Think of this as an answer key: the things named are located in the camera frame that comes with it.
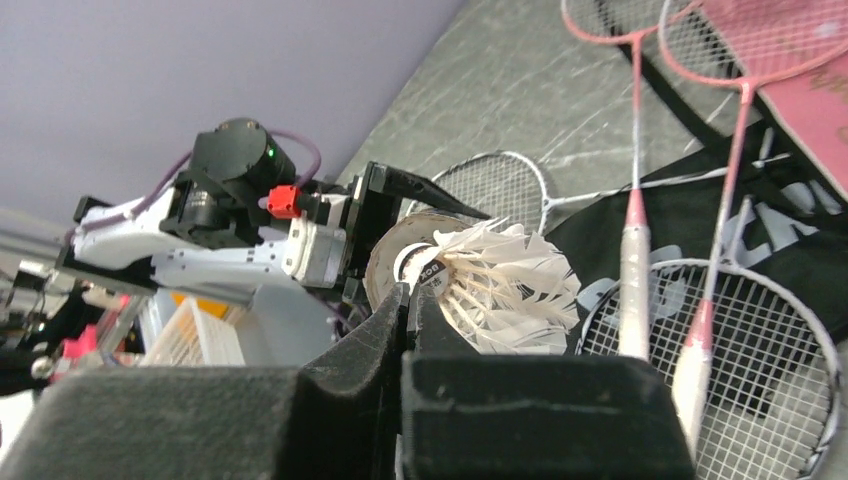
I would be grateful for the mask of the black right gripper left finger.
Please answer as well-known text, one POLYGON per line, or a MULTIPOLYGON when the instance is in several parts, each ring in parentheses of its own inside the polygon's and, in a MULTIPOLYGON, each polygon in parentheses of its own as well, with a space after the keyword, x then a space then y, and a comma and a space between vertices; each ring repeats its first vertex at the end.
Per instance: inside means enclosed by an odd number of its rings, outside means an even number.
POLYGON ((117 367, 50 387, 5 479, 391 479, 410 289, 301 367, 117 367))

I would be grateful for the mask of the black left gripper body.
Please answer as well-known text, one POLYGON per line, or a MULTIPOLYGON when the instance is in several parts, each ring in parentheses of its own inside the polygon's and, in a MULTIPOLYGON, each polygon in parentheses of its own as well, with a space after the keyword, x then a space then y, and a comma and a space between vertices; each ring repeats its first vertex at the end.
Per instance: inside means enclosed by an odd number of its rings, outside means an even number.
POLYGON ((350 201, 345 226, 346 248, 341 269, 342 300, 367 302, 365 270, 371 251, 397 220, 403 171, 369 162, 349 183, 350 201))

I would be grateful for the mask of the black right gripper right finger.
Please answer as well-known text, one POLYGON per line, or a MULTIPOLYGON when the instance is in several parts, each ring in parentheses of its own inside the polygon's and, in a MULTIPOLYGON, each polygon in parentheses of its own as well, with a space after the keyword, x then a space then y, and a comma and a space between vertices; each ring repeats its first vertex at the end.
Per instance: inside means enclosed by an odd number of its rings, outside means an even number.
POLYGON ((429 287, 410 299, 401 360, 408 479, 692 479, 670 393, 619 356, 478 354, 429 287))

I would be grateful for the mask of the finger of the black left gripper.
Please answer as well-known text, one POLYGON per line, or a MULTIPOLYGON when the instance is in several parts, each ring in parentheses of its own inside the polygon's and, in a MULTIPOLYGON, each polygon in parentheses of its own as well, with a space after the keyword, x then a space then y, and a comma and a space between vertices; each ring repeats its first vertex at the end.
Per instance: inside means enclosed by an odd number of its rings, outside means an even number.
POLYGON ((490 215, 466 205, 428 178, 391 166, 382 166, 380 192, 391 197, 424 203, 449 213, 488 220, 490 215))

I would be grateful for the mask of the white shuttlecock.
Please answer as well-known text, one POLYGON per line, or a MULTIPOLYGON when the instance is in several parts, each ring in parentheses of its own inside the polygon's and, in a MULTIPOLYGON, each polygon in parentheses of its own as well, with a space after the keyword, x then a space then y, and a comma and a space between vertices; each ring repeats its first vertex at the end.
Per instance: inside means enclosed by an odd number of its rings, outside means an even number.
POLYGON ((397 260, 396 280, 432 288, 446 323, 478 353, 563 355, 581 282, 552 243, 506 224, 436 231, 434 245, 410 245, 397 260))

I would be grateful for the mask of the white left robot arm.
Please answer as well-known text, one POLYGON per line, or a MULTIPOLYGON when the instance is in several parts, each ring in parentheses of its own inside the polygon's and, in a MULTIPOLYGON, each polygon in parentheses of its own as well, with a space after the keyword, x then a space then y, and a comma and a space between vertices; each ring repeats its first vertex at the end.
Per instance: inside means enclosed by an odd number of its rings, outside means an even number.
POLYGON ((317 146, 300 139, 312 162, 298 172, 278 136, 229 119, 198 134, 150 194, 119 205, 82 197, 56 268, 125 293, 294 283, 323 302, 361 305, 372 251, 404 200, 481 217, 433 181, 385 164, 345 186, 320 181, 317 146))

